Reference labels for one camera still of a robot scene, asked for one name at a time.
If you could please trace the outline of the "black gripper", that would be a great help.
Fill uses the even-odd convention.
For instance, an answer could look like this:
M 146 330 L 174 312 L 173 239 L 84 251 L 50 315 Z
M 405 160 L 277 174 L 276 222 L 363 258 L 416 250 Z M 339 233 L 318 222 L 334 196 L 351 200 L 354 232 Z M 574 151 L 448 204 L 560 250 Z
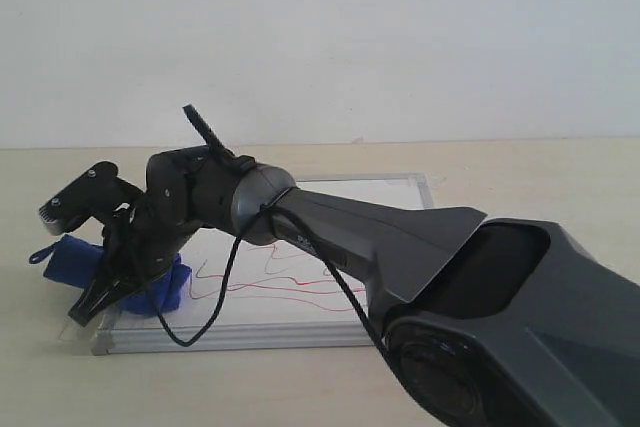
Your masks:
M 126 181 L 116 185 L 117 207 L 103 228 L 103 269 L 109 279 L 92 281 L 67 313 L 81 327 L 168 273 L 180 249 L 195 234 L 193 221 L 166 224 L 139 188 Z

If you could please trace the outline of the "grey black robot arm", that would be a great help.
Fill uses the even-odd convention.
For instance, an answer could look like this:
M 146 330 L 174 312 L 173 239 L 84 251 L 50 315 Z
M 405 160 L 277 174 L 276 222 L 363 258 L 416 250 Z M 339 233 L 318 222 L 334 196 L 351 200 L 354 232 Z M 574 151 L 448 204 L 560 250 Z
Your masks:
M 298 187 L 285 170 L 197 147 L 138 188 L 110 162 L 72 184 L 69 228 L 104 227 L 84 324 L 161 276 L 201 228 L 288 242 L 366 291 L 358 312 L 411 397 L 449 426 L 635 426 L 639 288 L 559 224 L 471 207 L 403 210 Z

